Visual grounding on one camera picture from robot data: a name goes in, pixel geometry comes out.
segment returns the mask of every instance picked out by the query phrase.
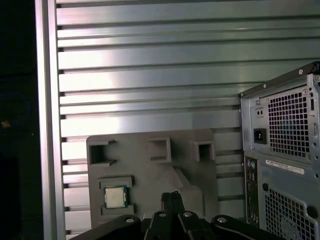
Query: computer case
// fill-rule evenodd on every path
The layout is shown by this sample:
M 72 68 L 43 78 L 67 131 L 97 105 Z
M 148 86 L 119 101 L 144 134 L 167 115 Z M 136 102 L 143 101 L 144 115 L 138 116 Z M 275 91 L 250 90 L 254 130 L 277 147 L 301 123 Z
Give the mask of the computer case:
M 312 62 L 239 94 L 246 221 L 287 240 L 320 239 L 319 93 Z

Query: corrugated metal panel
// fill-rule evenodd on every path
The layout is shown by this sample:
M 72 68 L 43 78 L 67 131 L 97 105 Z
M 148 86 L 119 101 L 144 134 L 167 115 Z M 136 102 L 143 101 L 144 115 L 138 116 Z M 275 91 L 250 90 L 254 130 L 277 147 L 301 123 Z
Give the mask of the corrugated metal panel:
M 319 57 L 319 5 L 110 2 L 56 1 L 67 238 L 91 227 L 86 138 L 100 134 L 213 129 L 220 213 L 242 218 L 236 94 Z

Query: screw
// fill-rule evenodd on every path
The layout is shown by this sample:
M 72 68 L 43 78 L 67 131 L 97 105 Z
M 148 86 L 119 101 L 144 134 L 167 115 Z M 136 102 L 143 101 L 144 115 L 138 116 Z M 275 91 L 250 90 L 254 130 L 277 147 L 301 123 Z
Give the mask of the screw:
M 227 219 L 225 219 L 224 217 L 219 217 L 218 222 L 221 224 L 225 224 L 227 222 Z
M 189 218 L 189 217 L 192 216 L 192 213 L 189 212 L 189 211 L 186 211 L 186 212 L 183 214 L 183 216 L 185 216 L 186 218 Z
M 127 218 L 125 220 L 126 223 L 130 224 L 130 223 L 133 223 L 135 220 L 133 218 Z

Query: sticker label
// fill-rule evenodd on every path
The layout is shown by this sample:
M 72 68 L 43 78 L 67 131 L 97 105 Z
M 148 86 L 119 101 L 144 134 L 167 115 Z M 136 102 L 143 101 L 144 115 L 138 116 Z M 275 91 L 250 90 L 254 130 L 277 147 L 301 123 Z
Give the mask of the sticker label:
M 277 161 L 270 161 L 270 160 L 265 160 L 265 163 L 270 165 L 270 166 L 276 167 L 276 168 L 280 168 L 280 169 L 284 169 L 284 170 L 287 170 L 287 171 L 290 171 L 290 172 L 294 172 L 296 174 L 301 174 L 301 175 L 305 174 L 305 170 L 302 169 L 302 168 L 299 168 L 299 167 L 290 166 L 290 165 L 287 165 L 287 164 L 283 164 L 283 163 L 280 163 L 280 162 L 277 162 Z

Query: ventilation grille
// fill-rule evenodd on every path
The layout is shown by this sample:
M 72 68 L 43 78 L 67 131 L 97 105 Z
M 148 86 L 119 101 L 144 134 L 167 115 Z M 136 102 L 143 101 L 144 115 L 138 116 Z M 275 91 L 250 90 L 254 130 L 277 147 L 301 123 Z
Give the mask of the ventilation grille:
M 301 92 L 268 104 L 270 147 L 274 152 L 305 158 L 309 153 L 307 98 Z
M 266 230 L 287 240 L 315 240 L 315 225 L 301 204 L 269 189 L 265 196 Z

